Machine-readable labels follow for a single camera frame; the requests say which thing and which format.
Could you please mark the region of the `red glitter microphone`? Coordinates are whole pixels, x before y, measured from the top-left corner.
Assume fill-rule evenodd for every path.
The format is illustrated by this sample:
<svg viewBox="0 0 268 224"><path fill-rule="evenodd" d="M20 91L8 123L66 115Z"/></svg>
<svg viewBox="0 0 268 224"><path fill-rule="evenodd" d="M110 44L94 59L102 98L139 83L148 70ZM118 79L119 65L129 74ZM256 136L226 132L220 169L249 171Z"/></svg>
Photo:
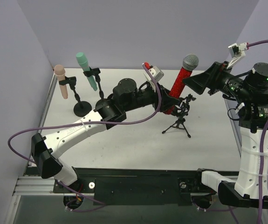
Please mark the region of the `red glitter microphone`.
<svg viewBox="0 0 268 224"><path fill-rule="evenodd" d="M169 95L174 98L180 98L180 95L185 87L185 84L182 83L184 78L191 76L192 71L197 68L199 64L199 58L195 54L188 54L183 59L182 67L175 79L175 82L169 92Z"/></svg>

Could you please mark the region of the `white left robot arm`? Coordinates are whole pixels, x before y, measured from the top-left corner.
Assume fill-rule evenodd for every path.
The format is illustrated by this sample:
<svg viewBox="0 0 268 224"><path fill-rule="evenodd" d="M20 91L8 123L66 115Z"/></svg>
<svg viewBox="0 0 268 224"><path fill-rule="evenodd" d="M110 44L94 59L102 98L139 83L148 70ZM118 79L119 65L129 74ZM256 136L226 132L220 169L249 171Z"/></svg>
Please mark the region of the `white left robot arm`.
<svg viewBox="0 0 268 224"><path fill-rule="evenodd" d="M119 81L113 93L94 110L78 120L79 125L62 129L56 133L42 136L40 133L31 138L31 155L36 163L41 178L54 177L66 186L77 181L76 171L60 160L60 157L74 145L86 138L111 129L126 119L126 112L152 105L160 112L165 112L179 103L169 96L169 90L157 85L156 92L150 84L139 90L131 78Z"/></svg>

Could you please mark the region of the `black clip mic stand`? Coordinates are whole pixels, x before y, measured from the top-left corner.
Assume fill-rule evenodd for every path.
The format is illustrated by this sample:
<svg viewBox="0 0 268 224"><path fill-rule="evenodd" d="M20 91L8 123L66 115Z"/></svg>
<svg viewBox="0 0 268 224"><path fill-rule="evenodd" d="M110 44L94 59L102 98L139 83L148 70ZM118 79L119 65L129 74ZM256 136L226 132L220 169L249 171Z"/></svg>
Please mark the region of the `black clip mic stand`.
<svg viewBox="0 0 268 224"><path fill-rule="evenodd" d="M69 85L70 89L73 91L77 101L73 108L73 112L76 116L84 117L92 110L91 104L87 101L81 101L79 94L76 92L76 77L65 77L65 80L59 81L59 85L61 87Z"/></svg>
<svg viewBox="0 0 268 224"><path fill-rule="evenodd" d="M84 72L83 74L86 75L87 77L93 76L95 79L95 82L97 84L97 90L99 90L99 97L100 99L96 102L96 107L102 105L107 99L104 97L104 92L101 87L101 78L99 74L101 73L99 68L91 68L90 71Z"/></svg>

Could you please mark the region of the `black shock mount tripod stand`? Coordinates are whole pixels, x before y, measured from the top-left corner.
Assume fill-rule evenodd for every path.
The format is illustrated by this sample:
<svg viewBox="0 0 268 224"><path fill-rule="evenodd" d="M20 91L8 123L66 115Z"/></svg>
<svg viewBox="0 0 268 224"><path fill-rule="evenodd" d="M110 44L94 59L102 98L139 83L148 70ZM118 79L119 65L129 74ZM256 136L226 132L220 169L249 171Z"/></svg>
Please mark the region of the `black shock mount tripod stand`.
<svg viewBox="0 0 268 224"><path fill-rule="evenodd" d="M195 101L196 98L192 94L188 94L185 98L179 98L180 103L178 103L175 108L172 110L171 115L176 116L177 120L170 125L167 129L162 131L162 134L165 134L170 128L184 130L187 134L188 138L191 138L191 135L189 134L185 122L185 117L188 116L188 113L190 111L190 102Z"/></svg>

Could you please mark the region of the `mint green microphone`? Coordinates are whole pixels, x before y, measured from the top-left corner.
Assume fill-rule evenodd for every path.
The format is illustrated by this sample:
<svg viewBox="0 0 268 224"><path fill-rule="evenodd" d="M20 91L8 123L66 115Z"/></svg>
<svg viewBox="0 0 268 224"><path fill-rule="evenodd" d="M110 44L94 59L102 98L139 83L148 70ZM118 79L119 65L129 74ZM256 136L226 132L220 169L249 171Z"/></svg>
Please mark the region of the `mint green microphone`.
<svg viewBox="0 0 268 224"><path fill-rule="evenodd" d="M90 67L89 67L88 59L87 59L86 55L85 55L83 52L78 52L78 53L76 54L76 59L77 59L77 62L78 62L78 64L79 64L79 66L82 68L82 70L83 70L84 72L88 72L88 71L90 71ZM87 77L86 75L84 75L84 76L87 78L87 80L88 80L88 82L89 82L91 88L92 88L94 91L97 91L97 84L96 84L96 82L95 82L94 77L93 77L93 76Z"/></svg>

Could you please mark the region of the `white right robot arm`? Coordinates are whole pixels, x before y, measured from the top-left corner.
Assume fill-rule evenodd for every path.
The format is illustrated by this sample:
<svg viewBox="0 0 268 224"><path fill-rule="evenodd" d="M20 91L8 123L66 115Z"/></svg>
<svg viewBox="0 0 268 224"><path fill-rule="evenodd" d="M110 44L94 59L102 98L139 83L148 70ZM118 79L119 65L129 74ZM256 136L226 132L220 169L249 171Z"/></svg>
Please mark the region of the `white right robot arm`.
<svg viewBox="0 0 268 224"><path fill-rule="evenodd" d="M233 181L220 173L203 169L201 183L215 192L224 205L268 209L268 63L256 63L238 76L226 63L183 80L197 94L208 89L220 91L237 102L241 132L241 161L238 178Z"/></svg>

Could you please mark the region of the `pink microphone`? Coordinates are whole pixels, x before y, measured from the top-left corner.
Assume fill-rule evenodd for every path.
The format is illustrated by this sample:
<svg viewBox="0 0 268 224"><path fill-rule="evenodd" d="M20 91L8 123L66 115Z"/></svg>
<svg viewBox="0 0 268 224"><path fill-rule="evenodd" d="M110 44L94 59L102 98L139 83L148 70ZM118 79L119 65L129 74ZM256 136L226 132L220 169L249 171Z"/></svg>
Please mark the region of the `pink microphone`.
<svg viewBox="0 0 268 224"><path fill-rule="evenodd" d="M61 64L58 64L54 67L54 74L55 74L58 82L65 80L66 71L65 71L65 68ZM68 90L67 90L66 85L59 84L59 87L60 87L62 97L64 99L67 99L68 98Z"/></svg>

